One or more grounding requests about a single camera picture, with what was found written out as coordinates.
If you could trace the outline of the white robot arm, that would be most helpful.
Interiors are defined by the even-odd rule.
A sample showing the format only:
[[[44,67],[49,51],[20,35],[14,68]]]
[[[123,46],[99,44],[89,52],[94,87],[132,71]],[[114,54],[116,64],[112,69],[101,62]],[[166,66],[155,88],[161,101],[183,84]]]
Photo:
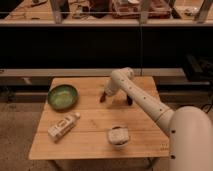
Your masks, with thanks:
[[[169,138],[169,171],[213,171],[213,122],[200,108],[176,110],[139,88],[131,68],[113,70],[104,92],[123,90]]]

